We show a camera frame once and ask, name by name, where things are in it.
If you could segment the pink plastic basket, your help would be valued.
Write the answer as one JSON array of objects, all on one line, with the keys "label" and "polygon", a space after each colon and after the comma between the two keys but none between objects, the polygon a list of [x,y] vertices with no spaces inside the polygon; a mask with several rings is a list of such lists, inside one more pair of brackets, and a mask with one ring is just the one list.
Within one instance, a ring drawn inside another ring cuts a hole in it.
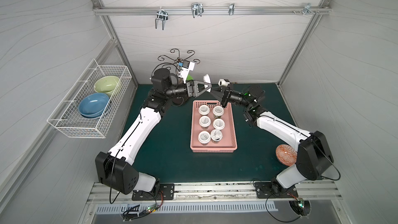
[{"label": "pink plastic basket", "polygon": [[227,153],[237,150],[232,105],[225,108],[216,100],[195,100],[192,109],[193,152]]}]

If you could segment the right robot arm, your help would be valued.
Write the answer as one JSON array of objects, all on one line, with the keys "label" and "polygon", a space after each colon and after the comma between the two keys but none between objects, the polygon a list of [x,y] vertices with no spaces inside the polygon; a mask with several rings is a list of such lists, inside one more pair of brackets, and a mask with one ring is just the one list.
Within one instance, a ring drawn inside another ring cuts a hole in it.
[{"label": "right robot arm", "polygon": [[300,129],[268,111],[261,105],[265,91],[260,86],[250,86],[246,91],[239,92],[225,83],[207,91],[221,103],[222,107],[226,107],[229,103],[243,107],[245,120],[250,126],[256,126],[273,134],[297,152],[295,164],[272,179],[273,193],[286,192],[305,180],[331,179],[323,175],[330,167],[337,172],[337,178],[332,180],[341,179],[341,173],[334,165],[326,136],[320,131],[309,132]]}]

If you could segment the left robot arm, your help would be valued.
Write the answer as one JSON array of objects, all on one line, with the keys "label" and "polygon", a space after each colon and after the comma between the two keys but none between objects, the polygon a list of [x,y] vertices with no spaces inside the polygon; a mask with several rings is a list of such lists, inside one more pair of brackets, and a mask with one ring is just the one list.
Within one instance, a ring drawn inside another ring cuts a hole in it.
[{"label": "left robot arm", "polygon": [[186,80],[183,84],[172,83],[172,74],[166,68],[157,69],[151,77],[149,91],[140,112],[121,138],[108,152],[100,152],[95,158],[98,180],[124,195],[134,190],[151,192],[157,180],[140,173],[133,167],[135,158],[152,129],[161,121],[172,100],[179,97],[198,97],[211,89],[209,75],[203,81]]}]

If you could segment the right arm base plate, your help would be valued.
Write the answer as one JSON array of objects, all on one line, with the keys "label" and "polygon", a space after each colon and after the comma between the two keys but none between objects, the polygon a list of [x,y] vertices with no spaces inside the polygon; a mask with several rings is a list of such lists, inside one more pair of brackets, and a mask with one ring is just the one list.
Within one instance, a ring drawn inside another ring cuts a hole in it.
[{"label": "right arm base plate", "polygon": [[276,181],[254,181],[252,185],[258,199],[295,199],[299,197],[294,186],[283,188]]}]

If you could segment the yogurt cup mid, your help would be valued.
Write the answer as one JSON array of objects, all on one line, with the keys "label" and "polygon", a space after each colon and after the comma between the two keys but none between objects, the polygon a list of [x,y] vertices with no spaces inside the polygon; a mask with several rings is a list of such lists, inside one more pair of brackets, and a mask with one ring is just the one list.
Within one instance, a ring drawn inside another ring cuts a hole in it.
[{"label": "yogurt cup mid", "polygon": [[199,124],[203,130],[207,130],[211,125],[211,119],[208,116],[202,116],[199,119]]},{"label": "yogurt cup mid", "polygon": [[212,125],[216,130],[223,130],[226,126],[225,122],[221,118],[216,118]]}]

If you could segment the yogurt cup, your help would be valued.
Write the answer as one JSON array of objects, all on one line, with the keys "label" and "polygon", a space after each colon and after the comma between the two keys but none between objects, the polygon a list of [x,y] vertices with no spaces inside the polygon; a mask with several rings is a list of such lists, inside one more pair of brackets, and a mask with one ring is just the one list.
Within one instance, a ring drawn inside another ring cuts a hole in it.
[{"label": "yogurt cup", "polygon": [[210,133],[210,138],[213,143],[218,144],[223,138],[222,131],[218,129],[212,130]]},{"label": "yogurt cup", "polygon": [[199,114],[202,116],[207,116],[210,113],[210,108],[208,105],[204,104],[198,108]]},{"label": "yogurt cup", "polygon": [[224,114],[224,108],[220,105],[217,105],[213,108],[212,113],[215,119],[219,119]]},{"label": "yogurt cup", "polygon": [[210,133],[207,131],[202,131],[198,135],[198,141],[200,142],[201,145],[206,146],[209,144],[211,140]]}]

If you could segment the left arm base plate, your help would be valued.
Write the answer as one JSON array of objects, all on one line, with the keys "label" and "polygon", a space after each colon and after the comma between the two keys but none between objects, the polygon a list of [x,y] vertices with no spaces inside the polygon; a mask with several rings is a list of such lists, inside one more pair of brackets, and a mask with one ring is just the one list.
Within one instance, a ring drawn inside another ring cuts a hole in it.
[{"label": "left arm base plate", "polygon": [[134,190],[132,201],[161,201],[174,199],[175,184],[160,183],[155,186],[152,192]]}]

